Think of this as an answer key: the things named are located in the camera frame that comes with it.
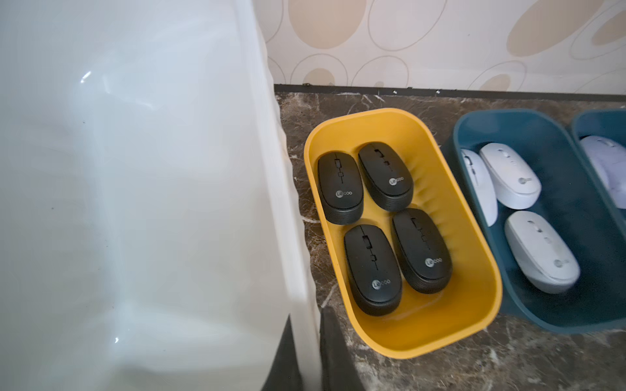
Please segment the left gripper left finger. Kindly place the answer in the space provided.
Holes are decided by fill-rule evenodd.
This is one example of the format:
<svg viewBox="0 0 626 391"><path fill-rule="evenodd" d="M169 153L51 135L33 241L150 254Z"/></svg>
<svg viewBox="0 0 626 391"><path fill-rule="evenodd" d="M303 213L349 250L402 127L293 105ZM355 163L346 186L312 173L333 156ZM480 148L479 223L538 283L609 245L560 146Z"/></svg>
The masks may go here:
<svg viewBox="0 0 626 391"><path fill-rule="evenodd" d="M290 317L285 323L272 367L261 390L303 391Z"/></svg>

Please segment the white storage box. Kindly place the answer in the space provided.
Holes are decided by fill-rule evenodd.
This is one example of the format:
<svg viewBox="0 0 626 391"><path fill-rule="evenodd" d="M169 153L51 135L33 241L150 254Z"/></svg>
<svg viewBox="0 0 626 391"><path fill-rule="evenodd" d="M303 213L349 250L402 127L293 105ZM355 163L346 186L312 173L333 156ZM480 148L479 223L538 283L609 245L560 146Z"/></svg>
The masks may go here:
<svg viewBox="0 0 626 391"><path fill-rule="evenodd" d="M1 4L1 387L261 390L320 313L251 1Z"/></svg>

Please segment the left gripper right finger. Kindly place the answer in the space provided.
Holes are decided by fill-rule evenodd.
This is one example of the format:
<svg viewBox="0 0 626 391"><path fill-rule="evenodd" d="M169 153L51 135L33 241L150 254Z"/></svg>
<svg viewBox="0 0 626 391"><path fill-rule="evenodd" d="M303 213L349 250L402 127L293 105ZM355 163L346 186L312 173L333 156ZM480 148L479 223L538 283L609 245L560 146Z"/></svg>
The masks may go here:
<svg viewBox="0 0 626 391"><path fill-rule="evenodd" d="M320 356L323 390L365 390L351 359L336 312L321 310Z"/></svg>

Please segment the black mouse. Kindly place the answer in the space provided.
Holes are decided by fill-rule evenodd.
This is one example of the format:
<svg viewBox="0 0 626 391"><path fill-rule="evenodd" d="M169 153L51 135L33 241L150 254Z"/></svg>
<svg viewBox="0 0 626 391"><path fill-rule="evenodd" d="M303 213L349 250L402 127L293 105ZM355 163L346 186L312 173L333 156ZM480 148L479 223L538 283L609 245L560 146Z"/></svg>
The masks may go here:
<svg viewBox="0 0 626 391"><path fill-rule="evenodd" d="M318 161L318 187L326 219L336 225L360 220L364 189L354 158L340 151L324 154Z"/></svg>
<svg viewBox="0 0 626 391"><path fill-rule="evenodd" d="M398 308L402 276L385 233L377 226L360 224L347 231L344 247L350 290L357 306L371 316L384 316Z"/></svg>
<svg viewBox="0 0 626 391"><path fill-rule="evenodd" d="M396 213L392 232L399 267L408 284L423 294L446 288L452 278L453 262L430 215L413 208Z"/></svg>
<svg viewBox="0 0 626 391"><path fill-rule="evenodd" d="M414 189L412 175L393 148L382 142L367 143L358 157L369 195L380 208L400 212L409 207Z"/></svg>

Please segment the purple mouse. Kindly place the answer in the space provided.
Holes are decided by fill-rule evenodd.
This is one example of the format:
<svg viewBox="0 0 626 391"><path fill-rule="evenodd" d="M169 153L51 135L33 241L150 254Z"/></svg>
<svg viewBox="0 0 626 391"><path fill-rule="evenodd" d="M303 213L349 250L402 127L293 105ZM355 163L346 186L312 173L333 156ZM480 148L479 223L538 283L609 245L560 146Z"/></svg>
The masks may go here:
<svg viewBox="0 0 626 391"><path fill-rule="evenodd" d="M625 147L597 135L580 140L580 145L616 206L625 209Z"/></svg>

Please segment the yellow storage box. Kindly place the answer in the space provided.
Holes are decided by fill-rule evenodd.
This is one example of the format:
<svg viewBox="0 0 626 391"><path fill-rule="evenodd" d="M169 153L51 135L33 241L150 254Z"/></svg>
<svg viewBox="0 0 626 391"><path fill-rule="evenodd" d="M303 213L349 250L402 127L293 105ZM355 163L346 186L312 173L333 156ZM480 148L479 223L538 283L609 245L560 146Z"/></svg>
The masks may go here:
<svg viewBox="0 0 626 391"><path fill-rule="evenodd" d="M416 358L479 332L494 320L502 299L500 272L432 133L409 112L376 109L319 124L304 147L311 189L318 187L321 156L331 151L356 156L371 142L389 145L409 169L414 182L411 205L430 215L452 256L449 284L431 295L405 284L395 311L384 316L365 314L349 287L343 245L347 227L330 223L324 214L320 224L347 316L359 337L386 357Z"/></svg>

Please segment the white mouse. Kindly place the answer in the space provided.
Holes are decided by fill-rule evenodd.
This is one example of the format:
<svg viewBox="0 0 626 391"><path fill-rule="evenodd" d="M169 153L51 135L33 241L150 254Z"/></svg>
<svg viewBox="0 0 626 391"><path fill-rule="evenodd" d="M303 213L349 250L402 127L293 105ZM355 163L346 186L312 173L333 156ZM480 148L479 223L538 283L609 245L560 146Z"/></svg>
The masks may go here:
<svg viewBox="0 0 626 391"><path fill-rule="evenodd" d="M497 195L487 166L476 152L461 149L461 154L487 225L493 226L498 218Z"/></svg>
<svg viewBox="0 0 626 391"><path fill-rule="evenodd" d="M513 148L503 143L488 143L480 149L479 155L502 205L512 210L526 210L537 202L541 181Z"/></svg>
<svg viewBox="0 0 626 391"><path fill-rule="evenodd" d="M505 222L505 237L525 277L543 293L565 293L580 278L574 254L541 215L512 213Z"/></svg>

